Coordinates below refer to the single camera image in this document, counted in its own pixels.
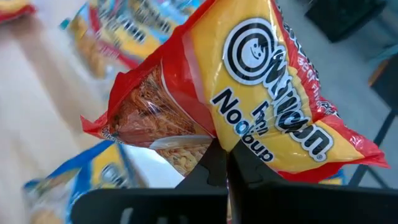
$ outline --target gray floor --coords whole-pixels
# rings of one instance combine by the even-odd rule
[[[369,63],[369,55],[376,53],[371,44],[369,28],[361,29],[357,34],[337,44],[328,39],[304,17],[305,7],[295,0],[279,0],[285,21],[293,28],[307,56],[320,74],[322,95],[334,103],[345,124],[374,139],[382,126],[390,108],[368,87],[368,78],[375,70]],[[389,130],[381,149],[386,153],[392,169],[376,168],[378,174],[390,187],[398,188],[398,120]],[[346,166],[345,174],[350,180],[357,166]],[[379,187],[377,182],[366,174],[363,187]]]

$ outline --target maruchan ramen package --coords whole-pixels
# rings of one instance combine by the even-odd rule
[[[273,0],[205,1],[139,67],[118,75],[108,112],[82,124],[99,138],[156,150],[218,138],[230,151],[242,141],[289,180],[319,182],[343,164],[388,166],[320,95],[318,72]]]
[[[191,1],[90,0],[70,23],[77,51],[99,79],[136,68],[194,11]]]
[[[0,0],[0,22],[32,14],[34,11],[29,0]]]
[[[23,190],[31,224],[71,223],[73,204],[88,191],[138,187],[134,171],[120,145],[104,141],[62,164]]]

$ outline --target red plastic wrapper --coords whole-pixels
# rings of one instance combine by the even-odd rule
[[[16,19],[33,12],[35,12],[35,8],[28,0],[0,1],[0,22]]]
[[[319,182],[344,164],[388,167],[321,97],[318,72],[273,0],[205,2],[138,68],[119,74],[108,112],[82,125],[158,151],[213,138],[230,151],[242,141],[289,180]]]

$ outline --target wooden table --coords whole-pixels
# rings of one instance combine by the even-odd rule
[[[0,223],[27,223],[21,186],[100,140],[83,134],[104,103],[70,65],[58,25],[84,0],[41,0],[38,13],[0,26]]]

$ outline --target maruchan logo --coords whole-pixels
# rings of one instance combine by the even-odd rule
[[[272,58],[279,49],[271,25],[262,18],[238,24],[226,39],[224,64],[229,74],[245,85],[257,85],[269,73]]]
[[[301,143],[314,161],[323,162],[333,138],[314,124],[308,126],[311,118],[303,112],[286,57],[287,51],[279,45],[275,29],[263,18],[247,19],[234,27],[223,52],[225,68],[233,79],[244,85],[262,83],[267,90],[274,107],[275,128]]]

